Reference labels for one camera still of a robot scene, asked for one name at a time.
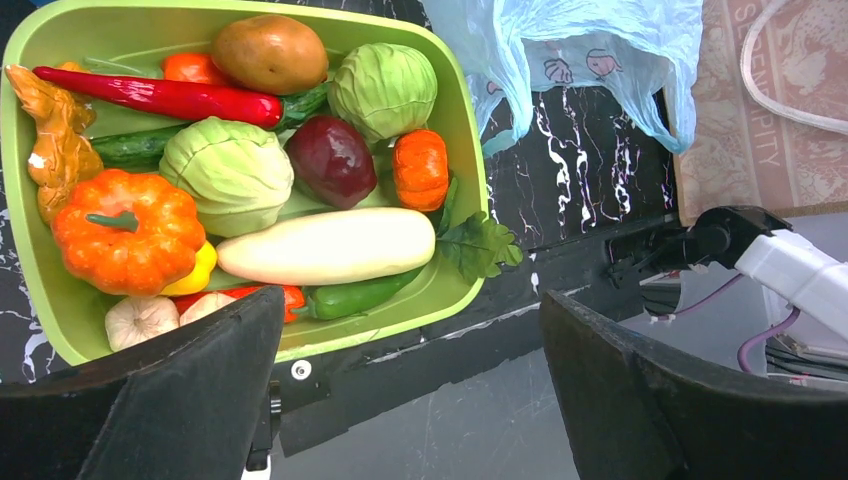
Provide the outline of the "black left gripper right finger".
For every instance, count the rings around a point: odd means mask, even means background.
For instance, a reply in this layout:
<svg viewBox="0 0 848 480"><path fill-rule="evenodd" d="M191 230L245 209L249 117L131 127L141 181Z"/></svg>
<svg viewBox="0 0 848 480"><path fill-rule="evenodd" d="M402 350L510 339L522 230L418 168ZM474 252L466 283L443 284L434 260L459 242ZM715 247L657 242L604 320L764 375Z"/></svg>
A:
<svg viewBox="0 0 848 480"><path fill-rule="evenodd" d="M843 479L847 397L702 360L568 296L540 308L583 479Z"/></svg>

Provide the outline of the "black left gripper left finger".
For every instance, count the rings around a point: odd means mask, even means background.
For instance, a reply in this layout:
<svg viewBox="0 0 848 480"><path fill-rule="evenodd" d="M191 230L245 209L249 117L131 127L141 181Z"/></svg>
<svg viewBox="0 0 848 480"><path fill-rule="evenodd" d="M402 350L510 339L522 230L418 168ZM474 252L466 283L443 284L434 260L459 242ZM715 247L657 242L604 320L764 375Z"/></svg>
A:
<svg viewBox="0 0 848 480"><path fill-rule="evenodd" d="M121 352L1 389L5 479L237 479L283 329L265 287Z"/></svg>

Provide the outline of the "large orange pumpkin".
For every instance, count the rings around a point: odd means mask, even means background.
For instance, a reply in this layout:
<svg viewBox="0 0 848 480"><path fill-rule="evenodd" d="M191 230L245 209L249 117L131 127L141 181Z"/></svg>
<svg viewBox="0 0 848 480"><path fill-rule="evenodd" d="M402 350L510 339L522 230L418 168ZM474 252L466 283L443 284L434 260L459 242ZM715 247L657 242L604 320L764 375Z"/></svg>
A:
<svg viewBox="0 0 848 480"><path fill-rule="evenodd" d="M160 294L194 270L206 243L188 193L118 169L74 187L51 230L69 273L111 295Z"/></svg>

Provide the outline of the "brown ginger root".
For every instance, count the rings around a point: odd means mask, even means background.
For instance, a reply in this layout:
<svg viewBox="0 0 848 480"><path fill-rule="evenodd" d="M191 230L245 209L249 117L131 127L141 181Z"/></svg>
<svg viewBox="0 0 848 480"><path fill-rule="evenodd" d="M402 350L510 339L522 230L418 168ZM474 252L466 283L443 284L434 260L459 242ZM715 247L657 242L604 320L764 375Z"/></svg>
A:
<svg viewBox="0 0 848 480"><path fill-rule="evenodd" d="M67 204L73 188L104 169L100 155L84 135L97 114L90 98L42 80L23 66L7 65L4 71L22 109L35 124L27 169L37 185L40 217L49 224Z"/></svg>

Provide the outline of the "light blue plastic bag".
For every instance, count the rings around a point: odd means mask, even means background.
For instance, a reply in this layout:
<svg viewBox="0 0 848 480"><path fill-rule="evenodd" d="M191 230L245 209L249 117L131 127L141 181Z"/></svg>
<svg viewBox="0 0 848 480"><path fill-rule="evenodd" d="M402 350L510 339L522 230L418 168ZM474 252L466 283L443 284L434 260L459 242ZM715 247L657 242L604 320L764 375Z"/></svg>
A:
<svg viewBox="0 0 848 480"><path fill-rule="evenodd" d="M426 1L433 32L457 57L480 128L507 101L512 126L483 145L515 145L534 118L532 95L554 87L608 89L668 151L694 142L702 2L661 0Z"/></svg>

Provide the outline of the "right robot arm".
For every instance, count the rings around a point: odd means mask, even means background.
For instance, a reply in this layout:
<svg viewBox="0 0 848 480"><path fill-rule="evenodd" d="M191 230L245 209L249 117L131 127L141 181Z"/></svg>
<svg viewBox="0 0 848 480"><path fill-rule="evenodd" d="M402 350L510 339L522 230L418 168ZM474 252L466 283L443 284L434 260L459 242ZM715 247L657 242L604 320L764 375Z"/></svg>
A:
<svg viewBox="0 0 848 480"><path fill-rule="evenodd" d="M847 338L847 264L758 206L722 206L692 227L660 227L608 243L607 275L623 287L645 269L691 270L712 262L733 269Z"/></svg>

